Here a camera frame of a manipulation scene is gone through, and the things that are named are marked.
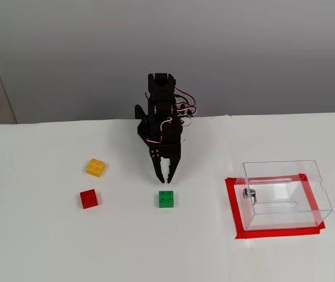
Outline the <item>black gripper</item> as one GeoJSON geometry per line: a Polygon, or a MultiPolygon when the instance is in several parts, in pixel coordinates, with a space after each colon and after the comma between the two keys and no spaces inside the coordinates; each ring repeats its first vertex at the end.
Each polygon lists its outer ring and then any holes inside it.
{"type": "Polygon", "coordinates": [[[148,138],[147,144],[149,146],[149,153],[155,169],[156,177],[161,183],[165,182],[162,174],[161,158],[169,159],[167,182],[170,183],[181,158],[180,133],[164,130],[158,139],[148,138]]]}

